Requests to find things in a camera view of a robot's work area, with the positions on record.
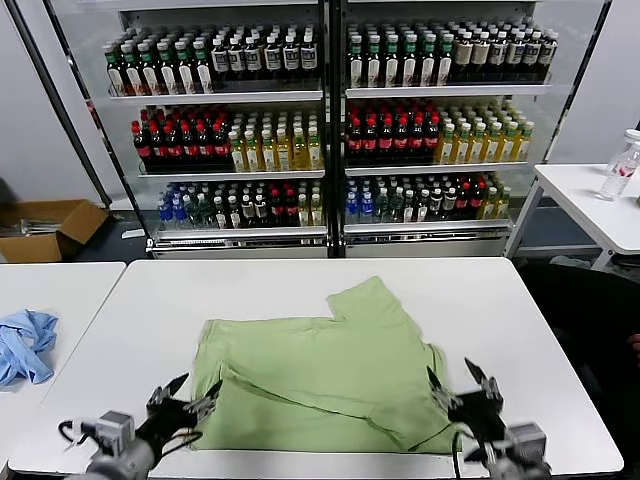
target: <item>bottle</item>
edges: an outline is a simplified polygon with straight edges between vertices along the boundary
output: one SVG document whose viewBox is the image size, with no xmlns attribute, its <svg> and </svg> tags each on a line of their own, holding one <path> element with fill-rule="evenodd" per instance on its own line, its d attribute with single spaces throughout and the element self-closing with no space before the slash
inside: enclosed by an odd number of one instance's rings
<svg viewBox="0 0 640 480">
<path fill-rule="evenodd" d="M 311 164 L 311 170 L 322 170 L 324 168 L 320 140 L 318 138 L 318 127 L 309 127 L 309 163 Z"/>
<path fill-rule="evenodd" d="M 442 137 L 441 142 L 438 144 L 438 148 L 436 150 L 436 164 L 439 165 L 450 165 L 452 159 L 452 150 L 453 150 L 453 132 L 455 127 L 452 123 L 447 123 L 444 126 L 444 135 Z"/>
<path fill-rule="evenodd" d="M 398 36 L 391 34 L 387 37 L 387 49 L 383 58 L 384 86 L 395 87 L 398 77 Z"/>
<path fill-rule="evenodd" d="M 129 95 L 143 96 L 145 95 L 145 88 L 142 83 L 142 76 L 140 74 L 140 64 L 136 58 L 136 54 L 133 51 L 133 45 L 124 43 L 120 47 L 124 56 L 124 71 L 127 73 L 129 82 L 125 82 L 125 89 L 128 90 Z"/>
<path fill-rule="evenodd" d="M 404 46 L 403 68 L 402 68 L 402 86 L 411 87 L 414 83 L 416 69 L 416 42 L 418 36 L 416 34 L 407 35 L 407 42 Z"/>
<path fill-rule="evenodd" d="M 608 172 L 608 177 L 604 185 L 602 185 L 600 196 L 609 201 L 617 200 L 622 195 L 639 164 L 640 142 L 636 142 L 630 150 L 618 156 L 618 161 Z"/>
<path fill-rule="evenodd" d="M 498 150 L 496 152 L 497 162 L 509 162 L 511 161 L 511 153 L 516 142 L 516 135 L 518 133 L 518 123 L 509 122 L 507 124 L 507 131 L 502 136 L 501 141 L 498 144 Z"/>
<path fill-rule="evenodd" d="M 507 210 L 509 209 L 509 197 L 511 196 L 511 188 L 504 187 L 502 189 L 502 195 L 500 196 L 500 200 L 496 202 L 495 207 L 493 207 L 493 218 L 503 219 L 507 218 Z"/>
<path fill-rule="evenodd" d="M 291 170 L 291 144 L 287 132 L 284 128 L 278 128 L 276 131 L 278 136 L 278 162 L 280 170 L 287 172 Z"/>
<path fill-rule="evenodd" d="M 480 154 L 483 157 L 482 163 L 495 163 L 498 161 L 498 147 L 502 141 L 502 124 L 493 122 L 491 132 L 489 133 L 489 141 L 486 144 L 486 150 Z"/>
<path fill-rule="evenodd" d="M 103 45 L 102 51 L 104 52 L 104 56 L 107 59 L 107 75 L 109 76 L 109 80 L 111 81 L 111 89 L 113 91 L 113 95 L 116 97 L 124 97 L 127 95 L 125 89 L 125 81 L 126 72 L 123 71 L 118 65 L 118 58 L 116 56 L 116 52 L 114 46 Z"/>
<path fill-rule="evenodd" d="M 471 131 L 471 124 L 462 123 L 460 125 L 460 133 L 458 138 L 454 141 L 453 151 L 451 158 L 455 165 L 462 165 L 467 161 L 467 152 L 469 151 L 469 132 Z"/>
<path fill-rule="evenodd" d="M 300 48 L 292 35 L 287 35 L 286 42 L 282 49 L 284 69 L 288 78 L 296 78 L 300 70 Z"/>
<path fill-rule="evenodd" d="M 547 74 L 549 73 L 549 67 L 553 61 L 553 57 L 558 49 L 558 33 L 549 32 L 547 38 L 540 49 L 540 56 L 538 57 L 536 81 L 538 83 L 545 83 Z"/>
</svg>

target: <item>shelf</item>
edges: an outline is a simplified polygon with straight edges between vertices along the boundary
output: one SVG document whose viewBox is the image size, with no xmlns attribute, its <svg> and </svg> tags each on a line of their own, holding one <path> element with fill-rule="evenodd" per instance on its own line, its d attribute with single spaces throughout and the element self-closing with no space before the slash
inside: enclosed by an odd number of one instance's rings
<svg viewBox="0 0 640 480">
<path fill-rule="evenodd" d="M 167 173 L 140 174 L 138 178 L 165 182 L 224 182 L 231 180 L 289 180 L 294 178 L 323 178 L 324 170 L 290 170 L 287 172 L 216 172 L 216 173 Z"/>
<path fill-rule="evenodd" d="M 257 7 L 274 5 L 317 5 L 317 0 L 79 0 L 86 10 L 125 12 L 135 10 L 163 10 L 169 8 Z"/>
<path fill-rule="evenodd" d="M 195 95 L 150 95 L 111 97 L 119 105 L 192 105 L 206 103 L 312 102 L 322 100 L 322 90 L 280 90 L 272 92 L 222 92 Z"/>
<path fill-rule="evenodd" d="M 347 88 L 347 98 L 473 97 L 545 95 L 568 91 L 556 85 L 445 85 L 443 87 Z"/>
<path fill-rule="evenodd" d="M 504 220 L 453 220 L 442 222 L 411 222 L 411 223 L 367 223 L 345 225 L 344 234 L 350 236 L 361 235 L 404 235 L 408 233 L 434 232 L 464 232 L 479 230 L 508 229 L 511 222 Z"/>
<path fill-rule="evenodd" d="M 375 175 L 421 175 L 428 173 L 495 172 L 498 170 L 521 170 L 529 168 L 527 162 L 479 163 L 464 165 L 412 165 L 405 167 L 355 167 L 346 168 L 347 177 Z"/>
</svg>

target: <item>beverage bottle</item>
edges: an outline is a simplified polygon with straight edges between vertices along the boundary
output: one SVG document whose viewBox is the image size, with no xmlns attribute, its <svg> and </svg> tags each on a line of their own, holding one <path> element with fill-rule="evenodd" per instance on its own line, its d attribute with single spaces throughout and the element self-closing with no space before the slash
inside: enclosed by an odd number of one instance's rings
<svg viewBox="0 0 640 480">
<path fill-rule="evenodd" d="M 436 36 L 433 33 L 427 33 L 424 36 L 422 52 L 420 53 L 420 66 L 418 67 L 420 75 L 419 85 L 421 87 L 428 87 L 434 83 L 434 74 L 436 73 L 435 48 Z"/>
<path fill-rule="evenodd" d="M 309 127 L 309 162 L 311 170 L 321 170 L 324 168 L 322 160 L 322 150 L 318 138 L 318 127 Z"/>
<path fill-rule="evenodd" d="M 116 97 L 124 97 L 127 95 L 127 91 L 125 89 L 125 77 L 126 71 L 123 70 L 118 64 L 118 58 L 116 55 L 116 51 L 113 45 L 103 45 L 102 51 L 104 52 L 104 56 L 107 59 L 107 75 L 109 76 L 109 80 L 111 81 L 111 88 L 113 90 L 113 95 Z"/>
<path fill-rule="evenodd" d="M 639 164 L 640 142 L 636 142 L 631 146 L 630 150 L 618 156 L 618 161 L 608 172 L 607 179 L 602 185 L 600 196 L 605 200 L 617 200 L 622 195 Z"/>
<path fill-rule="evenodd" d="M 436 150 L 436 161 L 434 163 L 439 165 L 450 165 L 453 158 L 451 153 L 453 150 L 453 132 L 455 127 L 452 123 L 447 123 L 444 126 L 444 135 L 442 140 L 438 144 Z"/>
<path fill-rule="evenodd" d="M 414 83 L 416 69 L 416 42 L 418 36 L 416 34 L 407 35 L 407 41 L 404 46 L 403 68 L 402 68 L 402 86 L 411 87 Z"/>
<path fill-rule="evenodd" d="M 280 170 L 283 172 L 291 170 L 291 144 L 284 128 L 278 128 L 278 161 Z"/>
<path fill-rule="evenodd" d="M 344 218 L 347 225 L 358 223 L 358 200 L 354 192 L 347 193 Z"/>
<path fill-rule="evenodd" d="M 362 195 L 362 204 L 360 205 L 360 223 L 373 222 L 373 200 L 371 192 L 365 192 Z"/>
<path fill-rule="evenodd" d="M 347 62 L 350 72 L 351 88 L 360 88 L 362 86 L 362 37 L 354 35 L 351 37 L 351 51 L 347 55 Z"/>
<path fill-rule="evenodd" d="M 442 41 L 440 43 L 440 56 L 438 58 L 438 77 L 436 79 L 437 86 L 443 86 L 449 82 L 452 51 L 453 51 L 453 35 L 450 33 L 445 33 L 442 36 Z"/>
<path fill-rule="evenodd" d="M 540 49 L 540 55 L 538 56 L 536 75 L 536 81 L 538 83 L 545 83 L 547 74 L 549 73 L 549 67 L 551 66 L 551 62 L 556 54 L 557 49 L 558 33 L 553 31 L 549 32 L 544 44 L 542 45 L 542 48 Z"/>
<path fill-rule="evenodd" d="M 238 200 L 235 195 L 230 195 L 227 201 L 229 202 L 231 228 L 240 228 L 240 210 L 238 209 Z"/>
<path fill-rule="evenodd" d="M 403 115 L 398 121 L 396 130 L 393 133 L 393 150 L 396 156 L 402 157 L 407 154 L 409 143 L 409 132 L 407 131 L 408 117 Z"/>
<path fill-rule="evenodd" d="M 380 157 L 388 157 L 391 154 L 391 145 L 393 143 L 391 124 L 391 114 L 385 115 L 384 123 L 380 129 L 380 136 L 378 137 L 378 156 Z"/>
<path fill-rule="evenodd" d="M 364 131 L 362 146 L 363 153 L 367 157 L 376 155 L 376 145 L 378 143 L 378 134 L 376 128 L 376 119 L 374 115 L 367 118 L 367 128 Z"/>
<path fill-rule="evenodd" d="M 367 87 L 377 87 L 380 77 L 380 35 L 371 35 L 369 37 L 369 51 L 366 60 Z"/>
<path fill-rule="evenodd" d="M 423 188 L 420 191 L 420 200 L 417 205 L 417 222 L 424 222 L 427 220 L 427 214 L 429 212 L 429 190 Z"/>
<path fill-rule="evenodd" d="M 387 37 L 387 50 L 383 57 L 384 86 L 395 87 L 398 77 L 398 36 L 391 34 Z"/>
<path fill-rule="evenodd" d="M 127 95 L 143 96 L 146 94 L 144 84 L 142 83 L 142 75 L 140 73 L 140 62 L 138 61 L 133 45 L 124 43 L 120 50 L 124 56 L 124 71 L 127 74 L 129 82 L 125 82 L 125 91 Z"/>
<path fill-rule="evenodd" d="M 304 141 L 304 131 L 302 128 L 293 129 L 293 169 L 309 170 L 309 150 Z"/>
</svg>

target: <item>table leg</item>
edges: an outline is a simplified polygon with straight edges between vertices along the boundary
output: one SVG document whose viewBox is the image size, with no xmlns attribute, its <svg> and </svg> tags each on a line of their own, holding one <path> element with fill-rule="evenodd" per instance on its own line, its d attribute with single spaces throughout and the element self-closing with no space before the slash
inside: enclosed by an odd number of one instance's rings
<svg viewBox="0 0 640 480">
<path fill-rule="evenodd" d="M 504 247 L 504 251 L 502 252 L 503 257 L 513 258 L 513 256 L 515 255 L 518 247 L 520 246 L 520 242 L 522 241 L 524 231 L 526 230 L 531 217 L 533 217 L 533 213 L 536 211 L 536 207 L 540 202 L 540 198 L 542 197 L 543 192 L 544 189 L 540 186 L 538 177 L 536 177 L 536 179 L 533 181 L 533 185 L 531 186 L 531 190 L 529 191 L 529 195 L 527 195 L 527 199 L 522 206 L 520 215 L 518 215 L 518 219 L 513 226 L 511 235 L 509 235 L 507 244 Z"/>
</svg>

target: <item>yellow bottle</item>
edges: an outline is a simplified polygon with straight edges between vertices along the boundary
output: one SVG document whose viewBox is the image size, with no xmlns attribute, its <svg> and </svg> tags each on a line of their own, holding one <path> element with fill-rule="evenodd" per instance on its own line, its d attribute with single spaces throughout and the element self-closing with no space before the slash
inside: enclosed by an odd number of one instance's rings
<svg viewBox="0 0 640 480">
<path fill-rule="evenodd" d="M 509 162 L 511 161 L 511 152 L 513 152 L 513 146 L 517 140 L 518 135 L 518 123 L 509 122 L 507 129 L 500 140 L 498 145 L 498 151 L 496 152 L 497 162 Z"/>
<path fill-rule="evenodd" d="M 273 148 L 271 130 L 265 129 L 262 131 L 262 157 L 264 158 L 264 166 L 267 172 L 280 171 L 275 150 Z"/>
<path fill-rule="evenodd" d="M 321 170 L 324 168 L 322 161 L 322 150 L 318 139 L 318 127 L 309 127 L 309 162 L 311 170 Z"/>
<path fill-rule="evenodd" d="M 287 172 L 291 170 L 291 142 L 289 142 L 285 128 L 278 128 L 276 134 L 278 136 L 278 161 L 280 162 L 280 170 Z"/>
<path fill-rule="evenodd" d="M 451 150 L 453 150 L 453 131 L 455 127 L 452 123 L 444 126 L 444 135 L 436 148 L 436 163 L 440 165 L 451 165 Z"/>
<path fill-rule="evenodd" d="M 489 143 L 486 130 L 487 126 L 484 123 L 476 123 L 473 136 L 469 140 L 469 151 L 467 152 L 465 163 L 481 163 L 482 149 L 484 148 L 485 143 Z"/>
<path fill-rule="evenodd" d="M 453 144 L 453 153 L 451 157 L 453 158 L 453 163 L 455 165 L 461 165 L 467 160 L 467 152 L 469 151 L 469 133 L 471 132 L 471 124 L 464 122 L 460 125 L 460 131 L 458 133 L 458 138 L 454 139 Z"/>
<path fill-rule="evenodd" d="M 304 141 L 304 130 L 300 127 L 293 129 L 293 169 L 309 170 L 309 151 Z"/>
<path fill-rule="evenodd" d="M 229 140 L 231 141 L 231 158 L 233 160 L 233 166 L 237 173 L 248 172 L 249 162 L 247 161 L 247 153 L 244 150 L 244 145 L 240 142 L 240 136 L 236 130 L 229 132 Z"/>
<path fill-rule="evenodd" d="M 496 153 L 498 152 L 498 146 L 502 139 L 502 124 L 500 122 L 493 122 L 491 125 L 491 132 L 489 133 L 489 142 L 484 149 L 484 159 L 482 163 L 495 163 Z"/>
<path fill-rule="evenodd" d="M 512 162 L 526 162 L 527 154 L 529 153 L 529 146 L 531 145 L 531 134 L 533 128 L 536 126 L 533 122 L 525 122 L 524 130 L 516 139 L 513 151 L 511 152 Z"/>
</svg>

